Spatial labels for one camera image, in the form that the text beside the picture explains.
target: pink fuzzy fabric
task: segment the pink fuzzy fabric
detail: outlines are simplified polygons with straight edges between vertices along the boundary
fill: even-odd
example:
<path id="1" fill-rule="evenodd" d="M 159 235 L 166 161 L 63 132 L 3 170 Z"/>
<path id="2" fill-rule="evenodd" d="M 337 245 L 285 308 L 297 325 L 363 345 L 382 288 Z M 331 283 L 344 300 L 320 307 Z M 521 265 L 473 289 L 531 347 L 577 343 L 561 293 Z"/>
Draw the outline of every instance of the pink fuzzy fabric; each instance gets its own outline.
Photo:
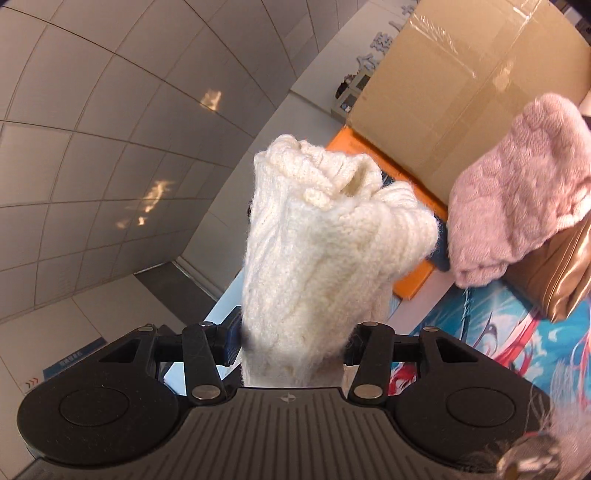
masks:
<path id="1" fill-rule="evenodd" d="M 460 288 L 500 278 L 591 209 L 591 134 L 569 100 L 547 93 L 450 193 L 449 258 Z"/>

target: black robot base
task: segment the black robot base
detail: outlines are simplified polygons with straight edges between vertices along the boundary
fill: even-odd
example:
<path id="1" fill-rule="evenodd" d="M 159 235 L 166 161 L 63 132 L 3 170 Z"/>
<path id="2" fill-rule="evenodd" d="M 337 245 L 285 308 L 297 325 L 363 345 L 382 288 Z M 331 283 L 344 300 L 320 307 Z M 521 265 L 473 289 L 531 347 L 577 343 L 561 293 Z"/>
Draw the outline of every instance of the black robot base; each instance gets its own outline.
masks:
<path id="1" fill-rule="evenodd" d="M 358 325 L 346 349 L 344 363 L 359 365 L 347 398 L 340 388 L 241 387 L 239 368 L 224 381 L 216 369 L 234 363 L 240 327 L 239 308 L 181 335 L 146 325 L 41 384 L 18 412 L 36 457 L 18 479 L 485 480 L 491 452 L 537 431 L 549 407 L 443 331 L 408 337 L 375 322 Z M 181 361 L 186 397 L 159 380 L 161 364 Z M 392 361 L 418 367 L 396 397 Z"/>

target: packing tape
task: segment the packing tape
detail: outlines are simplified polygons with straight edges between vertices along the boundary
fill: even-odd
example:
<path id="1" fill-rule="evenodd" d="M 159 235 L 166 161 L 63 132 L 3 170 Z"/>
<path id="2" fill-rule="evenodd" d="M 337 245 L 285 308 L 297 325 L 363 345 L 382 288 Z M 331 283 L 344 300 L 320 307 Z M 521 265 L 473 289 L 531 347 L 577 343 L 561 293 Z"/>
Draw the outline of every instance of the packing tape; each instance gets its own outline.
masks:
<path id="1" fill-rule="evenodd" d="M 460 65 L 472 78 L 456 96 L 440 119 L 431 129 L 441 132 L 440 138 L 431 153 L 420 164 L 416 164 L 413 173 L 425 184 L 425 178 L 431 177 L 441 164 L 449 157 L 470 131 L 470 127 L 485 113 L 486 106 L 491 102 L 498 102 L 512 116 L 518 115 L 523 106 L 530 101 L 529 96 L 511 78 L 511 70 L 518 59 L 508 59 L 507 53 L 517 41 L 521 31 L 530 21 L 540 3 L 544 0 L 524 0 L 517 6 L 515 2 L 507 0 L 516 15 L 503 24 L 492 40 L 489 54 L 482 54 L 445 32 L 441 27 L 415 13 L 409 21 L 409 27 L 431 39 L 442 55 L 453 55 Z M 470 96 L 467 105 L 463 99 L 475 88 L 474 83 L 480 83 L 476 93 Z M 451 125 L 447 125 L 450 115 L 455 117 Z"/>

